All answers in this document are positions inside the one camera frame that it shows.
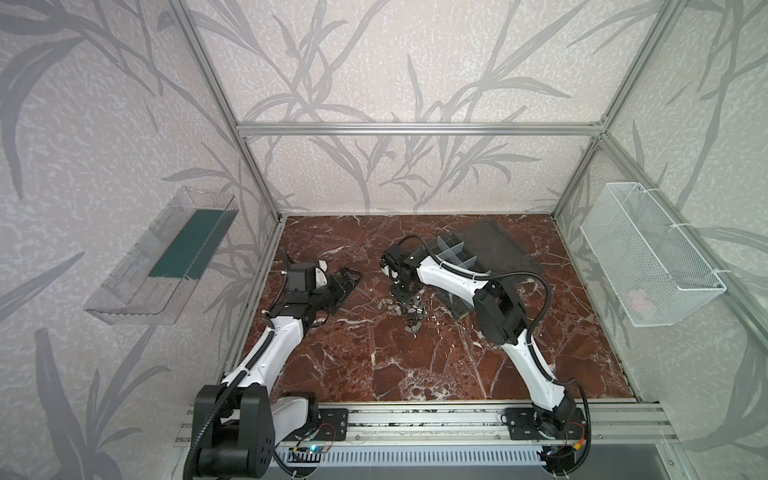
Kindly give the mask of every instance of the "wallpaper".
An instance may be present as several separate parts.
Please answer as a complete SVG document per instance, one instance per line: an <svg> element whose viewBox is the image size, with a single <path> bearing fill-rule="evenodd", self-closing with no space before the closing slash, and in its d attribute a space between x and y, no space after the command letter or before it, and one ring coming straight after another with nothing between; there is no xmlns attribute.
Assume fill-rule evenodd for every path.
<svg viewBox="0 0 768 480"><path fill-rule="evenodd" d="M511 122L598 121L661 3L188 5L240 122ZM250 144L286 212L517 213L551 211L586 141L271 137Z"/></svg>
<svg viewBox="0 0 768 480"><path fill-rule="evenodd" d="M701 480L757 480L768 468L768 357L715 299L676 325L632 325L579 227L606 182L628 181L599 153L558 229L636 392L661 402Z"/></svg>
<svg viewBox="0 0 768 480"><path fill-rule="evenodd" d="M166 8L0 4L0 478L158 478L274 226ZM182 185L240 213L181 317L87 314Z"/></svg>
<svg viewBox="0 0 768 480"><path fill-rule="evenodd" d="M251 141L250 149L284 211L549 213L587 142L586 137L262 137Z"/></svg>
<svg viewBox="0 0 768 480"><path fill-rule="evenodd" d="M768 3L694 6L612 133L768 311Z"/></svg>

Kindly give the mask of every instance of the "red marble tabletop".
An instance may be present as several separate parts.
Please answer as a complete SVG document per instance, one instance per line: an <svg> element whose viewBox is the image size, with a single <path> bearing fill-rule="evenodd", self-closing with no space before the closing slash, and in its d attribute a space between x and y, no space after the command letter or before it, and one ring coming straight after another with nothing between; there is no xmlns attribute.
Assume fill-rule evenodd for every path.
<svg viewBox="0 0 768 480"><path fill-rule="evenodd" d="M536 341L557 377L578 377L589 398L631 397L552 219L543 214L488 217L545 268L554 298ZM473 313L456 322L427 287L422 298L429 318L413 336L405 331L404 316L377 308L381 299L391 298L389 278L379 269L385 248L408 233L435 237L481 218L486 216L290 217L280 246L295 261L325 260L329 271L347 266L366 276L339 312L296 347L273 387L273 400L290 391L315 392L321 402L529 398L511 360L485 340ZM280 288L282 268L278 255L260 310ZM533 280L523 280L518 289L528 315L535 316L543 289ZM254 322L243 353L261 331L263 324Z"/></svg>

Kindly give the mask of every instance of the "mesh basket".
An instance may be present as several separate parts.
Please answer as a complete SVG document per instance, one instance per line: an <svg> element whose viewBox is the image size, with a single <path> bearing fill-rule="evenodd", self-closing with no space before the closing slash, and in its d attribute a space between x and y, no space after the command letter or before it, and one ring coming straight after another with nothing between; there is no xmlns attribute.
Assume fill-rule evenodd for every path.
<svg viewBox="0 0 768 480"><path fill-rule="evenodd" d="M635 326L672 325L725 291L641 184L606 184L581 232Z"/></svg>

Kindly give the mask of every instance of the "green panel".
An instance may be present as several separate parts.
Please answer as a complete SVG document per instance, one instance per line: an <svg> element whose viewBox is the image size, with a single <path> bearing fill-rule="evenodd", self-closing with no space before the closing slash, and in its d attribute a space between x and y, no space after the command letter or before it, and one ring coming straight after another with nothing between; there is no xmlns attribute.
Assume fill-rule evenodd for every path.
<svg viewBox="0 0 768 480"><path fill-rule="evenodd" d="M196 210L149 272L149 276L186 276L199 280L235 215L236 211Z"/></svg>

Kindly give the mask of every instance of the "robotic arm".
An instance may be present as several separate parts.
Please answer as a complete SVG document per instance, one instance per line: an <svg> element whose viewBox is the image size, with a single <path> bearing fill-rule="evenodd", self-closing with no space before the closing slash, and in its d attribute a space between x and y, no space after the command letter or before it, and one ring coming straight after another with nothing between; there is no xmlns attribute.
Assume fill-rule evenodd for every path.
<svg viewBox="0 0 768 480"><path fill-rule="evenodd" d="M269 310L267 328L243 362L219 385L206 385L194 403L184 480L193 476L259 478L275 446L291 432L319 428L314 394L293 393L270 405L270 391L288 356L313 327L320 310L335 313L362 274L347 268L327 276L325 262L291 263L285 255L283 286ZM276 307L285 293L285 300ZM240 410L239 419L228 419Z"/></svg>
<svg viewBox="0 0 768 480"><path fill-rule="evenodd" d="M400 243L388 248L380 262L382 271L393 281L392 295L400 303L406 303L424 285L430 285L446 290L474 307L485 338L506 351L525 381L534 406L537 430L549 439L563 432L571 422L576 403L554 380L536 342L528 334L525 307L517 294L513 275L472 272L440 260L427 251L426 244L406 252Z"/></svg>

